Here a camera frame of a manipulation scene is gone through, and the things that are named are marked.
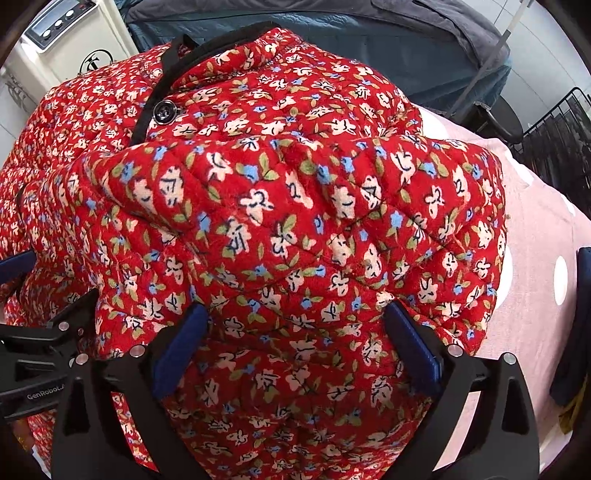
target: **wall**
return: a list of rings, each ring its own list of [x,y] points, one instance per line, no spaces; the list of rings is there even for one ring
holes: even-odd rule
[[[0,167],[25,126],[29,117],[27,111],[32,112],[34,107],[30,100],[23,98],[18,100],[20,105],[17,105],[11,96],[11,91],[15,95],[18,90],[11,89],[5,80],[0,79]]]
[[[519,0],[464,0],[503,33]],[[591,93],[591,74],[554,18],[539,3],[529,7],[508,40],[513,62],[502,96],[524,128],[539,120],[575,86]]]

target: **white appliance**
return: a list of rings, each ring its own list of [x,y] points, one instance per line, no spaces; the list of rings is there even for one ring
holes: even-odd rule
[[[37,103],[52,87],[138,52],[113,0],[53,0],[2,69]]]

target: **floral print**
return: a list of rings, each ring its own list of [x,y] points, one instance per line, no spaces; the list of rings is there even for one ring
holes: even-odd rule
[[[280,28],[182,74],[178,117],[131,146],[167,48],[70,80],[33,113],[0,171],[0,258],[38,258],[20,289],[0,287],[6,318],[42,326],[97,287],[108,358],[202,303],[208,338],[164,406],[208,473],[377,478],[430,404],[382,311],[400,299],[476,352],[506,245],[500,164],[425,138],[379,73]],[[30,419],[46,460],[52,422]]]

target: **black button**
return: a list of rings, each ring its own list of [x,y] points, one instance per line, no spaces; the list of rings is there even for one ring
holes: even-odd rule
[[[152,117],[159,125],[168,125],[177,116],[177,106],[170,100],[162,100],[154,107]]]

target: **black metal rack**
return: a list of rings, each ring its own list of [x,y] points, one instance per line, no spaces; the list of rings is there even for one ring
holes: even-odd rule
[[[511,147],[514,158],[591,218],[591,101],[575,87]]]

